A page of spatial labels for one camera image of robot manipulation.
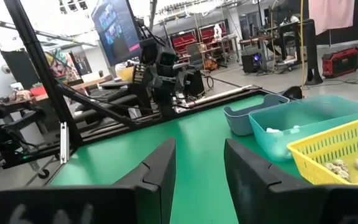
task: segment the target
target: concrete floor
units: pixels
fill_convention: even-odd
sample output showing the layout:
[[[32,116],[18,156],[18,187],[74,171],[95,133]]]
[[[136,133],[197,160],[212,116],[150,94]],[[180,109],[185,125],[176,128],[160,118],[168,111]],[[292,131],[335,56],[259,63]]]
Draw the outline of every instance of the concrete floor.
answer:
[[[335,49],[326,48],[318,49],[319,69],[321,72],[321,57],[323,54],[342,50],[347,47],[336,47]],[[287,72],[282,75],[271,74],[265,76],[255,76],[255,74],[246,75],[235,61],[230,64],[228,68],[222,68],[212,73],[214,78],[222,79],[227,82],[234,83],[236,85],[257,85],[262,86],[266,90],[278,92],[286,90],[290,86],[301,85],[304,80],[302,79],[301,65],[294,68],[294,71]],[[344,75],[342,77],[332,80],[348,80],[358,79],[358,71]],[[358,85],[341,84],[330,85],[338,83],[337,81],[326,80],[322,85],[311,86],[309,88],[304,87],[304,95],[315,96],[332,94],[341,96],[350,100],[358,101]],[[236,88],[235,86],[227,83],[215,81],[213,90],[208,92],[208,96],[222,93],[228,90]],[[47,169],[53,173],[59,166],[59,162],[52,158],[45,158],[39,161],[40,166],[48,164]],[[47,180],[42,180],[36,176],[36,173],[32,171],[28,164],[13,167],[7,170],[0,169],[0,190],[11,189],[23,186],[42,186]]]

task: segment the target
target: monitor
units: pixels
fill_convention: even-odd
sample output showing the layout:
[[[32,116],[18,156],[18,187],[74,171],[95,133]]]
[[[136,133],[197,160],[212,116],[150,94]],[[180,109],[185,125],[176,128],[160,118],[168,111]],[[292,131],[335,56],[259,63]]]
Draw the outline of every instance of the monitor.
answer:
[[[110,66],[140,57],[141,36],[129,0],[99,0],[92,20]]]

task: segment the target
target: green tabletop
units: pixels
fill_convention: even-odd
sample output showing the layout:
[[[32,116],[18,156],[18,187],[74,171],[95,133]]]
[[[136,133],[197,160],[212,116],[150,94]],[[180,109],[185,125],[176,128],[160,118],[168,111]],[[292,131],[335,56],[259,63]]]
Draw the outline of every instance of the green tabletop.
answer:
[[[252,96],[226,106],[235,110],[263,102]],[[223,150],[233,138],[267,158],[253,136],[235,136],[223,107],[158,124],[79,148],[51,185],[113,184],[146,158],[166,138],[177,140],[177,178],[172,224],[237,223],[226,182]],[[294,162],[277,164],[301,177]]]

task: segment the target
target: yellow plastic basket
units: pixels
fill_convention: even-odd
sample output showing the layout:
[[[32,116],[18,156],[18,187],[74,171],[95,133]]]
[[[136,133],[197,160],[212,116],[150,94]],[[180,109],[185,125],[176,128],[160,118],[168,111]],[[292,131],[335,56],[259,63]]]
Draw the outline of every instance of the yellow plastic basket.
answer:
[[[358,120],[291,142],[287,146],[302,177],[312,184],[358,185]],[[350,182],[325,168],[326,162],[342,159],[349,169]]]

